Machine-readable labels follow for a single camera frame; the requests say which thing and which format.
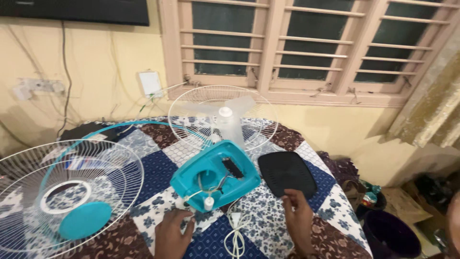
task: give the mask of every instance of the person's hand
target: person's hand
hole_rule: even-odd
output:
[[[192,240],[195,218],[187,224],[184,234],[180,232],[180,224],[185,217],[193,213],[173,209],[165,214],[163,221],[155,227],[155,259],[181,259]]]
[[[311,245],[313,211],[301,191],[285,189],[284,193],[286,195],[281,198],[283,199],[283,207],[286,213],[287,231],[294,242],[296,250],[306,257],[315,253]]]

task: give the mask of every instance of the black television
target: black television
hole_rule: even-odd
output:
[[[146,0],[0,0],[0,16],[149,26]]]

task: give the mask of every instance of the white translucent fan blade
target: white translucent fan blade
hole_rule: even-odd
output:
[[[256,105],[256,102],[250,95],[225,101],[225,106],[232,110],[233,116],[235,117],[243,116],[247,111],[254,107],[254,105]]]
[[[233,141],[244,150],[244,138],[239,117],[234,117],[231,123],[219,128],[219,130],[223,139]]]
[[[207,115],[214,115],[219,112],[220,107],[206,105],[206,104],[196,104],[196,103],[186,103],[182,107],[189,111],[201,112]]]

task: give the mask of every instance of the gold curtain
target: gold curtain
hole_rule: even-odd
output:
[[[446,46],[387,133],[414,146],[460,149],[460,51]]]

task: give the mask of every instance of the wall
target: wall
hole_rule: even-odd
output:
[[[67,60],[73,87],[67,129],[86,120],[123,120],[136,116],[145,102],[136,72],[160,74],[166,86],[160,26],[155,0],[148,0],[151,26],[134,27],[65,22]],[[11,93],[18,77],[39,78],[15,41],[19,37],[43,77],[68,81],[62,62],[59,21],[0,18],[0,119],[31,146],[51,142],[62,126],[64,96],[38,94],[19,101]],[[146,108],[142,116],[166,115],[171,101]],[[460,152],[428,146],[415,148],[398,140],[385,142],[398,109],[275,105],[280,122],[302,133],[317,151],[348,156],[362,178],[375,184],[396,184],[413,173],[448,171],[458,166]],[[2,156],[23,150],[0,129]]]

